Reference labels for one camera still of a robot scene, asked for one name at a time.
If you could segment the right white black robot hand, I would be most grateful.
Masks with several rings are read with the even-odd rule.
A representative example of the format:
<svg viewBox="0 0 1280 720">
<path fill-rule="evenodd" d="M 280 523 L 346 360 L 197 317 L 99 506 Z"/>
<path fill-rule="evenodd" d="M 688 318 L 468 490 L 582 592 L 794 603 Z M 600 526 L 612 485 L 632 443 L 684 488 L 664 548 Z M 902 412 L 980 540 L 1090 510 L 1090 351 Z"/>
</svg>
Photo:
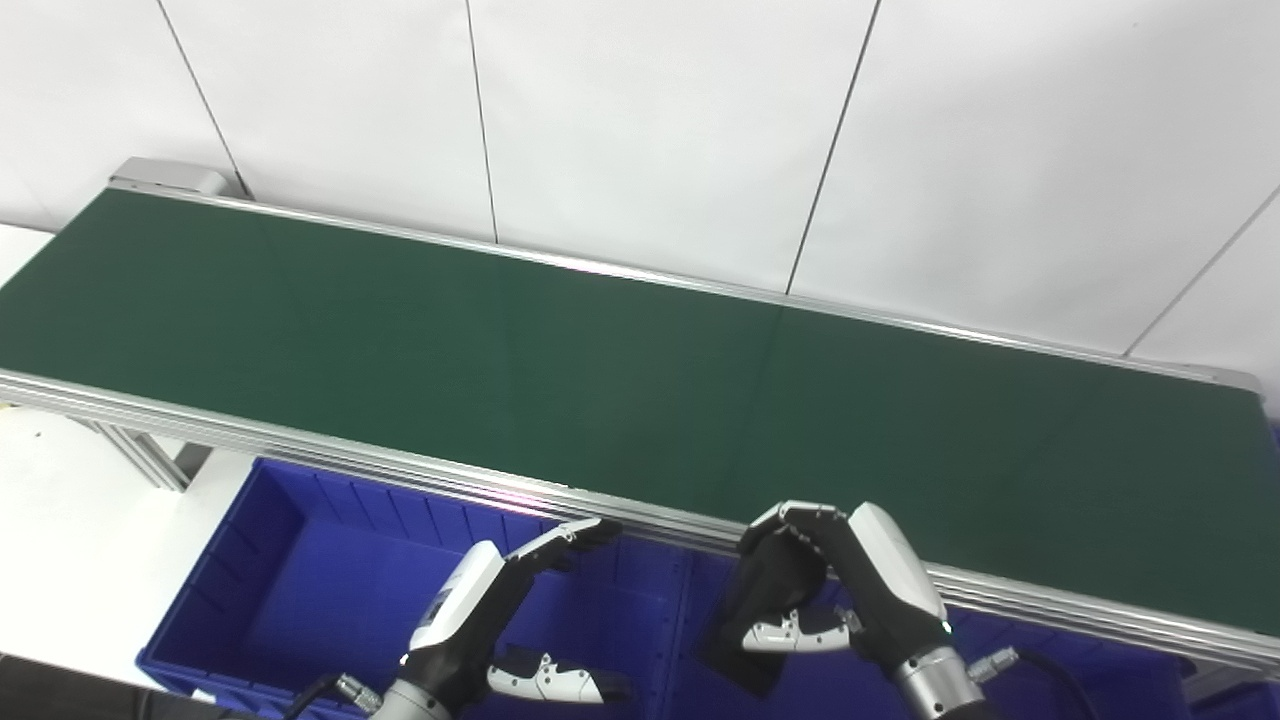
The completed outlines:
<svg viewBox="0 0 1280 720">
<path fill-rule="evenodd" d="M 879 505 L 851 512 L 808 501 L 783 501 L 765 510 L 741 538 L 740 550 L 759 550 L 769 537 L 799 543 L 787 564 L 803 574 L 803 588 L 777 609 L 750 614 L 736 634 L 758 653 L 823 653 L 852 650 L 884 673 L 951 643 L 940 592 L 899 524 Z M 851 609 L 805 610 L 810 575 L 832 571 Z"/>
</svg>

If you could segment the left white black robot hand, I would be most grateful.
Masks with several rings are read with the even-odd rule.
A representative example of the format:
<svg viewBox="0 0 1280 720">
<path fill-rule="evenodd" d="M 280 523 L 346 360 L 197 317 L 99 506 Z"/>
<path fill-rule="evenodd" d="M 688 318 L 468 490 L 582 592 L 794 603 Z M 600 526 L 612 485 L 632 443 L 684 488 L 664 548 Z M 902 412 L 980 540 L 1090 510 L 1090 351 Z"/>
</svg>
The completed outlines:
<svg viewBox="0 0 1280 720">
<path fill-rule="evenodd" d="M 564 521 L 502 553 L 484 539 L 461 559 L 413 629 L 401 669 L 375 719 L 460 719 L 495 692 L 559 705 L 608 705 L 630 697 L 626 675 L 512 647 L 500 634 L 549 568 L 564 570 L 572 552 L 613 541 L 622 527 L 603 518 Z"/>
</svg>

